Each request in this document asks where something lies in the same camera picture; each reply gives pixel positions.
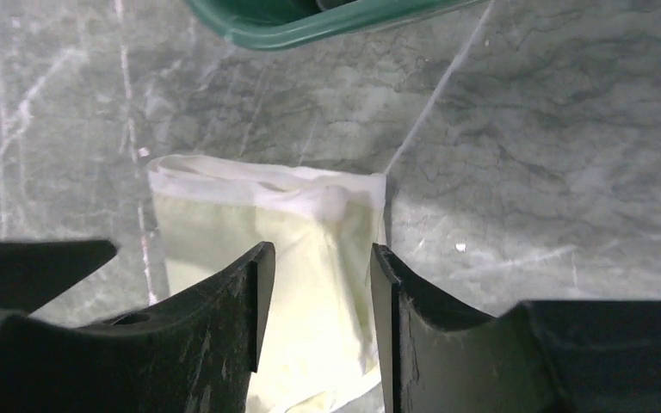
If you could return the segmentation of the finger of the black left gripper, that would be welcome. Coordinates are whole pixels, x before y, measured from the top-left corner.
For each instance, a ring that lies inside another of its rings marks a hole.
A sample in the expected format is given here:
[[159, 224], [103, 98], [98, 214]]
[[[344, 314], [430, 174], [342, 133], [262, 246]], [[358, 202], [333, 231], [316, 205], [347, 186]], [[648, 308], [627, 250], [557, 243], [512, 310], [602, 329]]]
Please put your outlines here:
[[112, 260], [109, 240], [0, 242], [0, 309], [32, 313]]

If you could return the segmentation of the cream cloth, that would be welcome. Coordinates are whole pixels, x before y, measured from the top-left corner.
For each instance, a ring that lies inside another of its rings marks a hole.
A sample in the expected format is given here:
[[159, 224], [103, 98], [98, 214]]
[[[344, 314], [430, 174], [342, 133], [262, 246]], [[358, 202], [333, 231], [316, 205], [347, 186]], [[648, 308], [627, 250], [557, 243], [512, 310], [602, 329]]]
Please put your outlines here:
[[148, 163], [169, 290], [260, 242], [275, 283], [250, 412], [334, 412], [380, 382], [369, 264], [386, 177], [170, 155]]

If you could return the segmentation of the green compartment organizer tray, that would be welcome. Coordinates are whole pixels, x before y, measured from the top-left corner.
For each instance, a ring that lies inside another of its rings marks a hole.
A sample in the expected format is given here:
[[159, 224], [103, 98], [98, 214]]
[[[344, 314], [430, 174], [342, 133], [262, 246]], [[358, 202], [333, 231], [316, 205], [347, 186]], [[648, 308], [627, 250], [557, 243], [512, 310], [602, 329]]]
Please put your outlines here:
[[235, 46], [280, 51], [327, 39], [420, 22], [474, 1], [188, 0], [198, 20]]

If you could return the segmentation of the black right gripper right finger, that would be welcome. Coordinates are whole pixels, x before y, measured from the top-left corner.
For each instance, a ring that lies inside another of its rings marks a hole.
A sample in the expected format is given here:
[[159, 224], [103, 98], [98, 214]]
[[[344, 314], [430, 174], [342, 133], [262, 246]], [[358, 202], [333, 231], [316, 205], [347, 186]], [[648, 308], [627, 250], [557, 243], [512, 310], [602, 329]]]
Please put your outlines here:
[[526, 300], [500, 317], [370, 262], [389, 412], [661, 412], [661, 301]]

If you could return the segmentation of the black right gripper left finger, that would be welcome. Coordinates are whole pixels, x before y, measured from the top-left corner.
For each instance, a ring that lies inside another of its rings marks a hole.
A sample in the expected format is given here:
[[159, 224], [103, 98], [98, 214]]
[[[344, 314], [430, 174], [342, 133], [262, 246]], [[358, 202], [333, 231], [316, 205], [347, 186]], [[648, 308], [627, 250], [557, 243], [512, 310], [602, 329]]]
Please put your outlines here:
[[274, 281], [261, 242], [155, 305], [85, 326], [0, 309], [0, 412], [241, 412]]

